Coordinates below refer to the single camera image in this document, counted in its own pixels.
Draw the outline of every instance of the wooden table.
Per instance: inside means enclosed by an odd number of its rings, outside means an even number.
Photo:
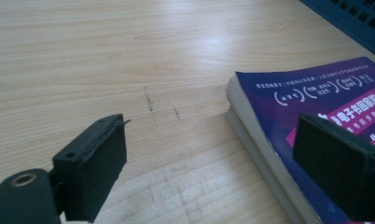
[[[0,182],[122,113],[96,223],[288,223],[228,124],[235,71],[375,56],[292,0],[0,0]]]

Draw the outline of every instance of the wooden tabletop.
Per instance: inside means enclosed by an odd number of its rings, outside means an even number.
[[[121,113],[128,162],[95,223],[288,223],[227,82],[359,56],[293,0],[0,0],[0,183]]]

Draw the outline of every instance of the wood grain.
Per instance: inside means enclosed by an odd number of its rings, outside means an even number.
[[[0,0],[0,182],[122,113],[128,163],[96,223],[288,223],[226,84],[359,56],[299,1]]]

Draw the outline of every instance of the blue basket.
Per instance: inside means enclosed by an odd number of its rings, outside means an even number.
[[[375,54],[375,0],[300,0]]]

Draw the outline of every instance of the light wood surface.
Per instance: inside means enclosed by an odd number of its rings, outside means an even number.
[[[95,223],[288,223],[226,84],[359,56],[293,0],[0,0],[0,182],[122,113],[128,162]]]

